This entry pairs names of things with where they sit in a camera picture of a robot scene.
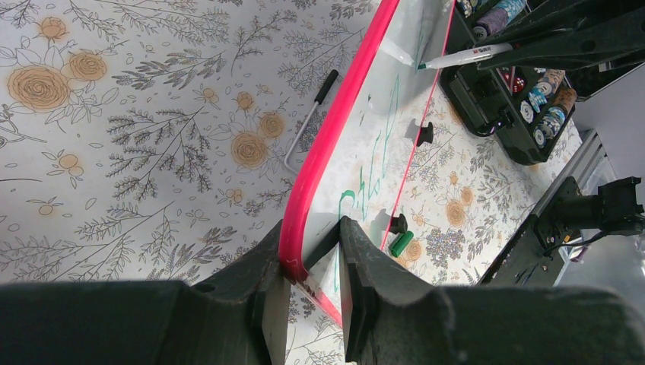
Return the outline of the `green marker cap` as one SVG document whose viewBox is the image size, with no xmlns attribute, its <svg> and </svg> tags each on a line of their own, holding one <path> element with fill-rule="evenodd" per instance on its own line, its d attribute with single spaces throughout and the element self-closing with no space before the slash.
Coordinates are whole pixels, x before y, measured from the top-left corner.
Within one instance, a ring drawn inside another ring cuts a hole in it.
<svg viewBox="0 0 645 365">
<path fill-rule="evenodd" d="M 393 258 L 398 258 L 405 251 L 408 244 L 414 238 L 414 233 L 407 231 L 400 233 L 389 245 L 389 253 Z"/>
</svg>

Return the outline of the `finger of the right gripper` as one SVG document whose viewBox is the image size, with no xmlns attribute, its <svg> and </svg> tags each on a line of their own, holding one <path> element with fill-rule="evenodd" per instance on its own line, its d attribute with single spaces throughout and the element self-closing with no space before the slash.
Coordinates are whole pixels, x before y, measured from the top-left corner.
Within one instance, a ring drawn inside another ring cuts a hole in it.
<svg viewBox="0 0 645 365">
<path fill-rule="evenodd" d="M 562 36 L 580 51 L 626 51 L 644 46 L 643 1 L 546 1 L 479 46 L 537 45 Z"/>
<path fill-rule="evenodd" d="M 506 66 L 601 71 L 644 62 L 644 11 L 634 10 L 577 30 L 547 36 L 478 64 L 486 70 Z"/>
</svg>

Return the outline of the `green whiteboard marker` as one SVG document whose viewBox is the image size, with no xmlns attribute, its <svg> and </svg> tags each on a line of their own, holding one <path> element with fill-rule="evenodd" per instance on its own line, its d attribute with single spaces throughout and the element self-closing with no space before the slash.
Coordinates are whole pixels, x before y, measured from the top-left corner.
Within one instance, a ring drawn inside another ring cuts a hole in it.
<svg viewBox="0 0 645 365">
<path fill-rule="evenodd" d="M 493 45 L 475 47 L 455 52 L 449 55 L 437 57 L 428 62 L 418 65 L 417 70 L 442 69 L 453 66 L 467 65 L 492 59 L 496 55 L 509 52 L 513 46 L 509 43 L 498 43 Z"/>
</svg>

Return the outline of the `black poker chip case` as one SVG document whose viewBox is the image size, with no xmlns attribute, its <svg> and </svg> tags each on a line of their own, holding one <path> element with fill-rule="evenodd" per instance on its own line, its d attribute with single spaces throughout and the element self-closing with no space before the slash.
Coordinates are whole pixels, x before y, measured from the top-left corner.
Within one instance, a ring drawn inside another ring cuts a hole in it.
<svg viewBox="0 0 645 365">
<path fill-rule="evenodd" d="M 473 31 L 475 22 L 498 2 L 487 2 L 469 17 L 465 17 L 461 5 L 456 5 L 458 10 L 452 14 L 446 51 L 455 53 L 473 47 L 479 41 Z M 527 15 L 531 21 L 537 21 L 547 16 L 546 11 L 554 11 L 540 4 L 549 1 L 528 2 L 507 30 L 521 24 Z M 535 137 L 534 131 L 553 100 L 548 100 L 537 112 L 529 102 L 529 92 L 539 80 L 534 67 L 537 66 L 480 70 L 473 63 L 444 68 L 440 72 L 440 86 L 466 129 L 478 137 L 496 136 L 511 160 L 527 166 L 546 162 L 562 133 L 560 130 L 550 139 Z M 517 79 L 525 81 L 524 86 L 516 86 Z"/>
</svg>

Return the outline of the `pink framed whiteboard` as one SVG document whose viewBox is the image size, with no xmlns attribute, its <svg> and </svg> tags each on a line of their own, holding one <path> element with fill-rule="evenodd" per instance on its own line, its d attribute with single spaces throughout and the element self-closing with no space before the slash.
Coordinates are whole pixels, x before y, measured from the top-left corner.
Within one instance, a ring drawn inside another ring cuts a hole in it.
<svg viewBox="0 0 645 365">
<path fill-rule="evenodd" d="M 417 70 L 446 49 L 453 1 L 384 1 L 297 174 L 279 241 L 296 285 L 342 322 L 338 223 L 357 221 L 373 245 L 390 220 L 416 150 L 438 72 Z"/>
</svg>

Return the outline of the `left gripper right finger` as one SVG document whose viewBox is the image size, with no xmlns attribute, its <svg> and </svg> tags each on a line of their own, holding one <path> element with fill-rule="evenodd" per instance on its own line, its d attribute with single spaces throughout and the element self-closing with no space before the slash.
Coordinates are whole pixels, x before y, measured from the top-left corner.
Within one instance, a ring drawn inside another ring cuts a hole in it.
<svg viewBox="0 0 645 365">
<path fill-rule="evenodd" d="M 339 221 L 345 359 L 355 363 L 452 363 L 454 307 L 372 244 L 359 223 Z"/>
</svg>

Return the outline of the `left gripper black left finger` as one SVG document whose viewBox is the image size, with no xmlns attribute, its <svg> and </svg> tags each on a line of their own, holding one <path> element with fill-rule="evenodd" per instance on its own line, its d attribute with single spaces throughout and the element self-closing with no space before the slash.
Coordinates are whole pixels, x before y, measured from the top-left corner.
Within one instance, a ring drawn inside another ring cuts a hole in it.
<svg viewBox="0 0 645 365">
<path fill-rule="evenodd" d="M 278 222 L 249 252 L 181 289 L 166 333 L 168 364 L 283 364 L 291 284 Z"/>
</svg>

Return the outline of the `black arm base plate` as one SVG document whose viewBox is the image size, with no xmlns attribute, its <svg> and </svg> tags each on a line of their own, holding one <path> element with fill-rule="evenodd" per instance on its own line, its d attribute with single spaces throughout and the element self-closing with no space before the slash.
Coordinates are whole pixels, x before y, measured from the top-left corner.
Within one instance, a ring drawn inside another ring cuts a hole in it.
<svg viewBox="0 0 645 365">
<path fill-rule="evenodd" d="M 566 236 L 599 226 L 596 195 L 568 176 L 549 189 L 482 275 L 480 285 L 550 287 L 568 263 L 558 245 Z"/>
</svg>

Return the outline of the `floral table mat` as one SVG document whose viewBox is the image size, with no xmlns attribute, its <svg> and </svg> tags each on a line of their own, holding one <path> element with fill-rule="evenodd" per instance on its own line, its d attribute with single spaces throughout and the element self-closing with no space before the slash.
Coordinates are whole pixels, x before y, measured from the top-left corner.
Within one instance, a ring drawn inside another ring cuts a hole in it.
<svg viewBox="0 0 645 365">
<path fill-rule="evenodd" d="M 377 1 L 3 1 L 1 281 L 194 284 L 283 217 Z M 397 211 L 398 263 L 474 284 L 581 145 L 514 163 L 444 93 Z"/>
</svg>

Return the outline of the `black whiteboard stand foot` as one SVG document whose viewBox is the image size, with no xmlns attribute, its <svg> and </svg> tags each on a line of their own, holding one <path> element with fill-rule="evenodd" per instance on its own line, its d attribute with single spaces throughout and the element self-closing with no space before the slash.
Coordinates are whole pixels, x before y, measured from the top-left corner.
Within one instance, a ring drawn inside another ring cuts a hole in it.
<svg viewBox="0 0 645 365">
<path fill-rule="evenodd" d="M 392 217 L 389 225 L 389 232 L 395 235 L 405 234 L 408 232 L 408 222 L 404 214 Z"/>
</svg>

